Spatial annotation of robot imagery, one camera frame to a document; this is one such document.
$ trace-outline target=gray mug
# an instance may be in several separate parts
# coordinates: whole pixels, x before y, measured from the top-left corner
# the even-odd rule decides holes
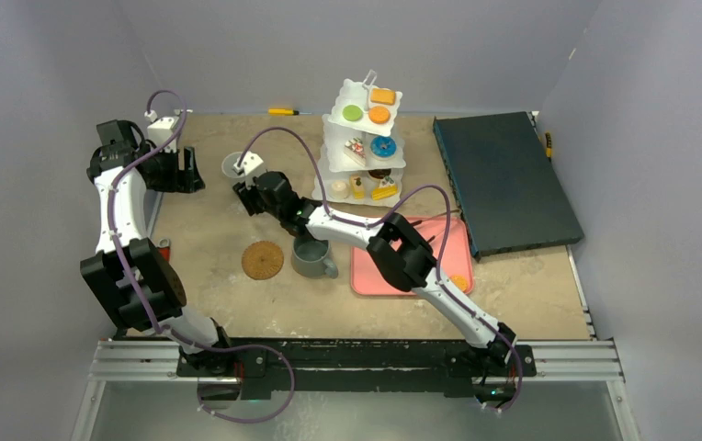
[[[291,266],[305,277],[337,278],[337,265],[330,252],[329,241],[319,241],[308,235],[297,237],[291,246]]]

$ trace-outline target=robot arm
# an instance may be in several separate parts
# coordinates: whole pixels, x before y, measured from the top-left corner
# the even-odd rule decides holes
[[[479,308],[450,281],[437,267],[430,244],[402,215],[393,213],[381,224],[371,226],[376,219],[337,210],[327,213],[320,202],[300,198],[283,173],[266,171],[254,153],[247,153],[233,169],[244,176],[244,181],[233,189],[249,215],[267,212],[293,236],[309,234],[319,240],[349,243],[367,250],[390,285],[429,301],[459,328],[470,346],[488,349],[489,356],[507,362],[510,350],[498,333],[514,345],[513,331]],[[392,244],[397,241],[400,245],[394,249]],[[441,271],[440,281],[437,271]]]
[[[149,136],[159,142],[166,140],[176,126],[176,118],[154,118],[148,128]],[[96,254],[81,262],[81,275],[96,295],[110,320],[118,328],[151,329],[140,300],[124,277],[116,256],[115,245],[108,231],[108,196],[113,179],[124,167],[150,151],[146,140],[140,143],[132,131],[140,130],[128,121],[112,120],[96,126],[104,144],[92,155],[86,170],[99,195],[101,228]],[[204,345],[220,341],[215,323],[187,306],[186,293],[176,272],[148,238],[145,226],[145,190],[193,193],[205,187],[199,176],[194,149],[184,150],[185,168],[178,165],[178,149],[164,149],[140,166],[131,169],[121,179],[114,201],[119,240],[130,267],[137,268],[135,276],[162,326],[168,325],[186,338]],[[200,349],[183,345],[187,354]]]

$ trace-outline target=white wall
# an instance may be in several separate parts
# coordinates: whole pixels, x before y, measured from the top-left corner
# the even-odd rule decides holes
[[[645,439],[702,440],[702,1],[604,0],[540,117]]]
[[[537,109],[599,0],[121,0],[159,79],[203,112],[323,112],[378,71],[402,109]]]
[[[112,0],[0,0],[0,440],[68,439],[95,340],[78,272],[99,214],[95,125],[142,120],[156,82]]]

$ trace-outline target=screwdriver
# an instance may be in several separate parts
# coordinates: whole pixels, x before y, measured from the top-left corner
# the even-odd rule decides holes
[[[546,137],[546,157],[549,158],[549,162],[551,162],[551,132],[547,131],[543,136]]]
[[[298,110],[295,110],[293,108],[269,108],[267,110],[267,113],[269,113],[270,115],[279,115],[282,117],[291,117],[300,114]]]

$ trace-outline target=black mounting plate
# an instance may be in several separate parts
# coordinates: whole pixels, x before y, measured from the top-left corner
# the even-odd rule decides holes
[[[282,353],[295,369],[296,390],[354,392],[442,392],[446,397],[472,397],[473,379],[506,377],[514,368],[480,363],[482,350],[464,340],[370,340],[233,338],[232,346],[265,345]],[[516,345],[524,377],[537,374],[532,348]],[[243,379],[242,400],[267,400],[274,390],[289,390],[289,372],[264,349],[236,353],[224,376]],[[179,377],[218,374],[178,363]]]

